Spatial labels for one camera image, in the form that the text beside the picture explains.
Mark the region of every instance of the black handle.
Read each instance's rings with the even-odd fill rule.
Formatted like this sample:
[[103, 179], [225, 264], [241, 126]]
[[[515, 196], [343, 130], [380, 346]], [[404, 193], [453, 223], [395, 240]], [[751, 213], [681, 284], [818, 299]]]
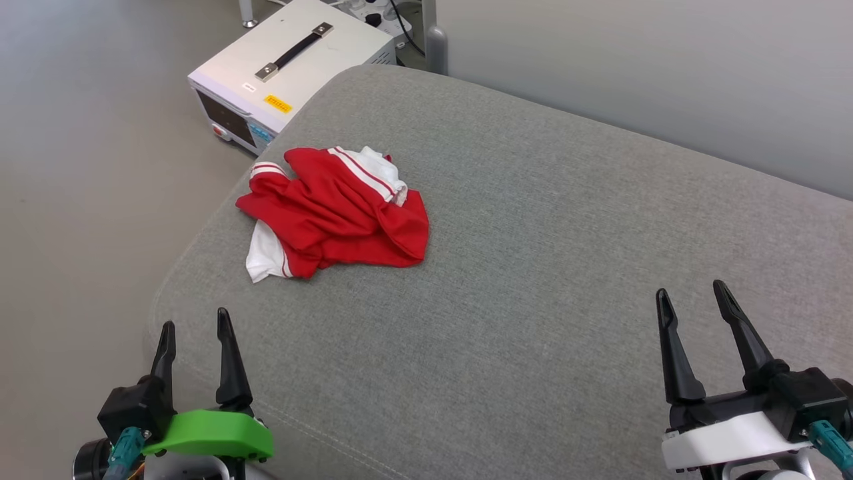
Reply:
[[273, 61], [273, 63], [275, 63], [276, 67], [284, 67], [289, 61], [296, 58], [297, 55], [302, 53], [303, 50], [310, 47], [311, 44], [313, 44], [320, 38], [322, 38], [322, 36], [317, 35], [316, 33], [310, 33], [307, 37], [299, 40], [299, 43], [295, 44], [290, 50], [286, 51], [284, 55], [278, 57], [278, 60]]

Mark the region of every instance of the white stripe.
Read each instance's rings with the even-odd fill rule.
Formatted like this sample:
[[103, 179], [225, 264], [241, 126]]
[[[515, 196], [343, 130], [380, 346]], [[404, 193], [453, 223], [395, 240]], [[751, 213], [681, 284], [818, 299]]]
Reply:
[[281, 248], [281, 254], [284, 255], [284, 264], [282, 265], [284, 269], [284, 277], [291, 278], [293, 273], [290, 271], [290, 262], [287, 261], [287, 251], [284, 247]]
[[349, 159], [349, 157], [340, 153], [336, 149], [328, 149], [326, 151], [328, 153], [338, 157], [340, 159], [340, 161], [343, 162], [344, 165], [350, 169], [350, 172], [355, 173], [356, 177], [358, 177], [359, 180], [364, 182], [365, 185], [376, 190], [376, 193], [382, 195], [382, 198], [385, 199], [386, 202], [389, 202], [394, 197], [394, 195], [388, 190], [388, 188], [384, 184], [377, 182], [376, 180], [370, 178], [370, 176], [367, 175], [365, 172], [363, 172], [361, 168], [356, 166], [352, 162], [352, 160]]
[[273, 161], [258, 161], [258, 162], [255, 162], [255, 164], [252, 165], [252, 167], [275, 167], [275, 168], [278, 168], [279, 170], [281, 170], [282, 172], [284, 172], [284, 170], [277, 163], [275, 163]]
[[280, 168], [261, 167], [261, 168], [255, 168], [254, 170], [252, 170], [252, 176], [250, 176], [249, 178], [250, 179], [254, 178], [254, 176], [259, 174], [259, 173], [278, 173], [279, 175], [282, 175], [282, 176], [284, 175], [284, 172], [282, 172]]

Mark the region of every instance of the gray floor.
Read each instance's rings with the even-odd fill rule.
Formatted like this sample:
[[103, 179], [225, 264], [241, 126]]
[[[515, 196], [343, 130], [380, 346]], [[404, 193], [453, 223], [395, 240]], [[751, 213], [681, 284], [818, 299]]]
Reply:
[[70, 478], [109, 390], [144, 373], [154, 290], [252, 161], [185, 79], [239, 18], [236, 0], [0, 3], [0, 477]]

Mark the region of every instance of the gray upholstery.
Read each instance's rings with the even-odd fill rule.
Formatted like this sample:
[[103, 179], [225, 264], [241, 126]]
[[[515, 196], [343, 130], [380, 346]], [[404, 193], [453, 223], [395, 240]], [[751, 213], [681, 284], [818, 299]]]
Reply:
[[177, 324], [177, 406], [209, 407], [230, 310], [281, 478], [665, 477], [660, 287], [709, 394], [742, 388], [714, 278], [776, 356], [853, 378], [851, 202], [400, 67], [333, 79], [262, 160], [334, 145], [422, 192], [422, 265], [253, 285], [244, 177], [148, 326], [150, 353]]

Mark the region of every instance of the power strip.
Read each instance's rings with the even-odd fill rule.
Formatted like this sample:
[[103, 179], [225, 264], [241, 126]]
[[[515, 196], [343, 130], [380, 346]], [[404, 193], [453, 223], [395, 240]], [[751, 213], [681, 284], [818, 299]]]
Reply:
[[[405, 46], [406, 37], [403, 35], [403, 28], [400, 26], [397, 14], [388, 0], [375, 0], [373, 3], [368, 3], [365, 0], [346, 0], [337, 5], [337, 7], [361, 21], [366, 21], [370, 14], [379, 14], [382, 22], [376, 28], [394, 37], [394, 43], [397, 48], [400, 49]], [[400, 19], [403, 21], [403, 25], [406, 26], [406, 32], [411, 32], [412, 24], [403, 17], [400, 17]]]

